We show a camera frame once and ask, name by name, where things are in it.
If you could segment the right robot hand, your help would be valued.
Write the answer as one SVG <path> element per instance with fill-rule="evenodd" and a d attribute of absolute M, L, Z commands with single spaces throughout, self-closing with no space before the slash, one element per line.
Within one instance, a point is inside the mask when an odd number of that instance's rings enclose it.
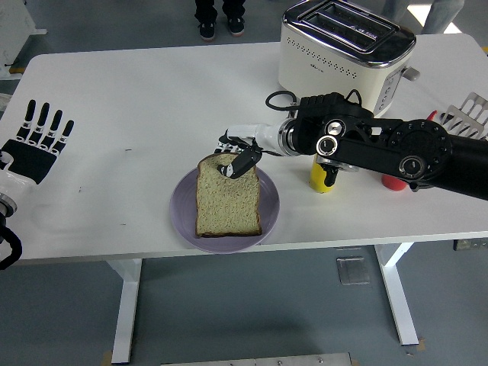
<path fill-rule="evenodd" d="M 241 151 L 228 164 L 220 164 L 217 171 L 231 179 L 237 179 L 255 167 L 263 153 L 286 156 L 278 125 L 255 124 L 229 127 L 219 138 L 216 153 L 230 152 L 234 147 Z"/>

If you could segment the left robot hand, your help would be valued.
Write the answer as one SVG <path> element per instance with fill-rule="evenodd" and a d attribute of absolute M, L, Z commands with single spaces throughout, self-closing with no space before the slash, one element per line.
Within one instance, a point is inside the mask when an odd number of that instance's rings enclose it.
<path fill-rule="evenodd" d="M 61 110 L 50 116 L 47 102 L 35 114 L 36 105 L 29 101 L 15 137 L 1 148 L 1 196 L 14 202 L 45 179 L 75 125 L 73 120 L 63 121 Z"/>

